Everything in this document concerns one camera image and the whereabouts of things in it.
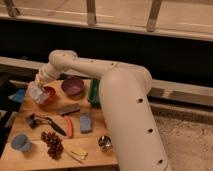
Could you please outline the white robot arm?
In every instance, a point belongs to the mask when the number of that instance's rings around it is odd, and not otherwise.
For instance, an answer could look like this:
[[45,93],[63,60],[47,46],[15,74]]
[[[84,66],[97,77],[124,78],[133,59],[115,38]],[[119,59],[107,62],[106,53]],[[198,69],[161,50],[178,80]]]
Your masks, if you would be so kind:
[[35,81],[44,85],[68,70],[100,81],[101,108],[120,171],[172,171],[147,99],[152,77],[146,68],[54,50]]

